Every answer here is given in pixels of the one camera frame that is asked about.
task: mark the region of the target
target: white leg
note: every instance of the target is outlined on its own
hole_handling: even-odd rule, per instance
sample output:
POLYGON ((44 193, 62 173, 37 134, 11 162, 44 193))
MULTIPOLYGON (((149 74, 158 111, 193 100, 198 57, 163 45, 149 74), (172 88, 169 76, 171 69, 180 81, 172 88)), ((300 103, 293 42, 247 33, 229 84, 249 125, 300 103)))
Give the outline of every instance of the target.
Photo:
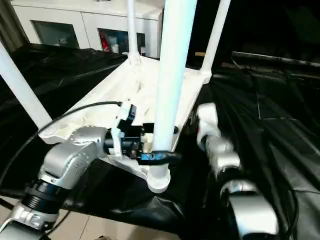
POLYGON ((0 41, 0 75, 38 128, 52 119, 0 41))
MULTIPOLYGON (((172 148, 196 5, 197 0, 165 1, 153 136, 154 151, 170 151, 172 148)), ((147 183, 153 192, 165 191, 169 182, 168 164, 150 167, 147 183)))
POLYGON ((131 64, 138 65, 140 63, 140 55, 138 51, 137 32, 136 32, 136 9, 135 0, 126 0, 128 8, 128 37, 129 37, 129 60, 131 64))
POLYGON ((205 84, 210 81, 212 76, 211 68, 215 59, 221 33, 224 28, 230 2, 231 0, 220 0, 219 8, 215 16, 209 43, 200 69, 200 73, 205 76, 205 84))

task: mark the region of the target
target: black clamp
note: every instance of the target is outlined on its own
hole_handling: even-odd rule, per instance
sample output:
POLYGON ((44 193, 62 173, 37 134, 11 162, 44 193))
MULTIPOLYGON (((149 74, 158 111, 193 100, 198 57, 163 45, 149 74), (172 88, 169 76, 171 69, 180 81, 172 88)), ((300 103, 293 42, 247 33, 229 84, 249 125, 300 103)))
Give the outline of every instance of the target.
POLYGON ((172 151, 153 151, 150 153, 141 153, 136 160, 139 165, 162 165, 162 164, 176 164, 180 162, 182 155, 172 151))

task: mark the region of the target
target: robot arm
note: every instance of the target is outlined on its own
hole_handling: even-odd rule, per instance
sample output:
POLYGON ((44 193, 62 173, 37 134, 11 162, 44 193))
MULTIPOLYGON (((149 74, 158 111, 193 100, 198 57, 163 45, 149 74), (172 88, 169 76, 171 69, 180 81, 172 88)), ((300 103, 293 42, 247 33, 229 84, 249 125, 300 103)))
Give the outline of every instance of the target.
POLYGON ((104 155, 107 131, 103 127, 79 128, 66 142, 54 146, 47 153, 33 187, 26 189, 25 197, 14 206, 2 224, 0 240, 15 240, 15 234, 12 238, 8 238, 8 234, 19 232, 28 234, 17 239, 40 239, 53 227, 70 190, 90 164, 104 155))
POLYGON ((139 165, 162 165, 181 159, 168 151, 143 152, 141 137, 153 132, 153 124, 131 126, 135 113, 135 106, 123 103, 113 128, 84 126, 67 141, 55 145, 46 154, 33 187, 26 189, 25 197, 0 227, 0 240, 46 239, 45 233, 54 226, 70 190, 90 164, 106 154, 139 165))
POLYGON ((206 151, 220 186, 220 200, 229 219, 234 239, 277 239, 278 219, 271 204, 243 171, 233 144, 221 137, 214 103, 200 105, 197 111, 197 143, 206 151))

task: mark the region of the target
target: black cable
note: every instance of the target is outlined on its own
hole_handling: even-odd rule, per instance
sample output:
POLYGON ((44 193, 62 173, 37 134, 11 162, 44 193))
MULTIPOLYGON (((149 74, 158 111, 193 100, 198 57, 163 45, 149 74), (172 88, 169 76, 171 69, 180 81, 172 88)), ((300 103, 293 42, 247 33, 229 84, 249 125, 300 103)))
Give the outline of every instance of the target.
POLYGON ((0 205, 2 207, 5 207, 6 209, 9 209, 9 210, 14 209, 14 205, 11 204, 10 202, 4 200, 3 198, 0 198, 0 205))
POLYGON ((43 126, 42 128, 40 128, 35 134, 33 134, 31 137, 29 137, 29 139, 19 148, 18 151, 16 151, 16 153, 14 154, 14 156, 9 160, 9 162, 7 163, 1 177, 0 177, 0 188, 3 184, 3 181, 9 171, 9 168, 11 167, 12 163, 16 160, 16 158, 19 156, 19 154, 26 148, 26 146, 36 137, 38 136, 40 133, 42 133, 44 130, 46 130, 47 128, 49 128, 50 126, 52 126, 53 124, 55 124, 56 122, 60 121, 61 119, 74 114, 76 112, 79 112, 83 109, 87 109, 87 108, 91 108, 91 107, 95 107, 95 106, 100 106, 100 105, 121 105, 121 102, 119 101, 101 101, 101 102, 95 102, 95 103, 91 103, 88 105, 84 105, 84 106, 80 106, 76 109, 73 109, 71 111, 66 112, 65 114, 58 116, 57 118, 53 119, 51 122, 49 122, 48 124, 46 124, 45 126, 43 126))
POLYGON ((61 224, 63 224, 63 222, 67 219, 67 217, 69 216, 69 214, 71 213, 71 211, 68 211, 66 213, 66 215, 51 229, 49 230, 46 235, 50 235, 52 234, 55 230, 57 230, 58 227, 60 227, 61 224))

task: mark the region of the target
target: black tablecloth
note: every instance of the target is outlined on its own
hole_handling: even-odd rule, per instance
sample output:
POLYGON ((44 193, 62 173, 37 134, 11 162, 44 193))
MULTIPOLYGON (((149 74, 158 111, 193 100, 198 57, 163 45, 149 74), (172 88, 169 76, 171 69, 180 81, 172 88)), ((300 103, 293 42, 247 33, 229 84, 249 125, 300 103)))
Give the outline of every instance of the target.
MULTIPOLYGON (((52 117, 80 100, 126 59, 92 49, 30 45, 13 60, 52 117)), ((0 140, 3 171, 9 158, 36 130, 1 81, 0 140)), ((281 232, 293 216, 288 179, 299 201, 298 239, 320 237, 320 84, 289 74, 220 69, 204 85, 195 107, 215 102, 222 134, 230 139, 247 173, 274 205, 281 232)), ((226 239, 215 182, 196 145, 196 127, 183 131, 177 151, 183 161, 170 166, 171 182, 161 194, 144 180, 96 160, 65 208, 121 222, 178 233, 182 238, 226 239)), ((21 198, 51 146, 35 139, 14 162, 1 186, 3 195, 21 198)))

